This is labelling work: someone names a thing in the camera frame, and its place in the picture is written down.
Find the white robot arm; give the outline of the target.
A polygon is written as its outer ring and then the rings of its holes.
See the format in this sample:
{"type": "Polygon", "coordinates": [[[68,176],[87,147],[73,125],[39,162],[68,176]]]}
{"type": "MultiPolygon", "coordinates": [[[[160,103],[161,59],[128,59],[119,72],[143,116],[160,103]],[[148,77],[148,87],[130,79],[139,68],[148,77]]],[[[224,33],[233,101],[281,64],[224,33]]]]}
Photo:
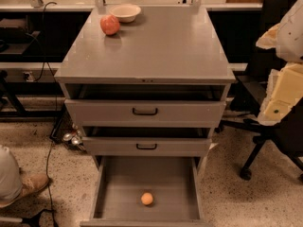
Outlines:
{"type": "Polygon", "coordinates": [[[278,24],[259,37],[256,46],[274,48],[286,61],[280,70],[271,70],[258,114],[261,125],[274,126],[303,97],[303,0],[297,0],[278,24]]]}

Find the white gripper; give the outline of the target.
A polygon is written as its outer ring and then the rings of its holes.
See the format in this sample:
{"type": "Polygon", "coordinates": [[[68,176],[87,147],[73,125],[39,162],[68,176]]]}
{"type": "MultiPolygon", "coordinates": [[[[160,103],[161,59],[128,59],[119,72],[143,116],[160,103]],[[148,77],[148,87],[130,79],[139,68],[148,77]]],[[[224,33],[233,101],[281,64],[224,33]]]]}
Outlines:
{"type": "Polygon", "coordinates": [[[273,69],[268,78],[266,97],[258,114],[264,126],[279,123],[303,97],[303,64],[288,62],[280,71],[273,69]]]}

